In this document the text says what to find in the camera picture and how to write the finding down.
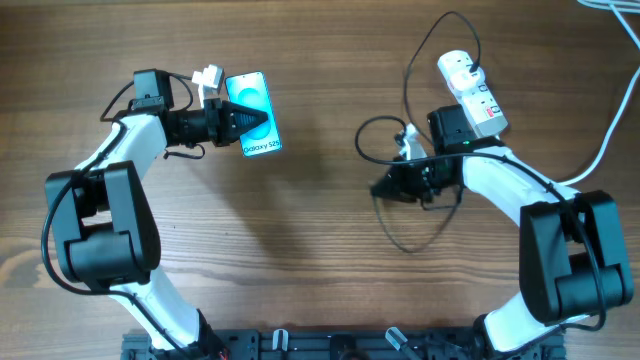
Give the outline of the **Galaxy smartphone cyan screen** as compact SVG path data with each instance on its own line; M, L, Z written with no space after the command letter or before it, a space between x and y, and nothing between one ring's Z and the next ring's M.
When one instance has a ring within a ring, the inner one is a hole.
M254 157L282 149L266 77L257 71L228 77L225 80L229 100L238 105L238 124L250 128L240 136L245 157Z

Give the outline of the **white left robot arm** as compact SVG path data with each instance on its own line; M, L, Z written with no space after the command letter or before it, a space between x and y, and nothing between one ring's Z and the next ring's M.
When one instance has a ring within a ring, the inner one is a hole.
M142 179L176 146L228 146L272 120L266 108L220 99L223 78L215 66L190 78L155 68L135 72L127 107L100 116L112 126L109 136L76 168L45 182L41 256L49 277L70 293L116 300L147 331L151 351L168 359L225 359L230 351L161 268ZM178 109L172 80L191 80L213 96L198 109Z

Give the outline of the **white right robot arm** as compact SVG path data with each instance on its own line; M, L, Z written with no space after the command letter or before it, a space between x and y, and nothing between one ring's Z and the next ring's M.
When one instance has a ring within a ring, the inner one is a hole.
M380 199L418 203L426 211L443 190L470 190L519 228L519 291L480 316L465 339L447 346L468 359L542 358L568 329L596 332L611 308L634 295L618 208L598 190L561 185L519 160L494 136L479 137L459 105L427 116L434 153L403 124L399 154L370 188Z

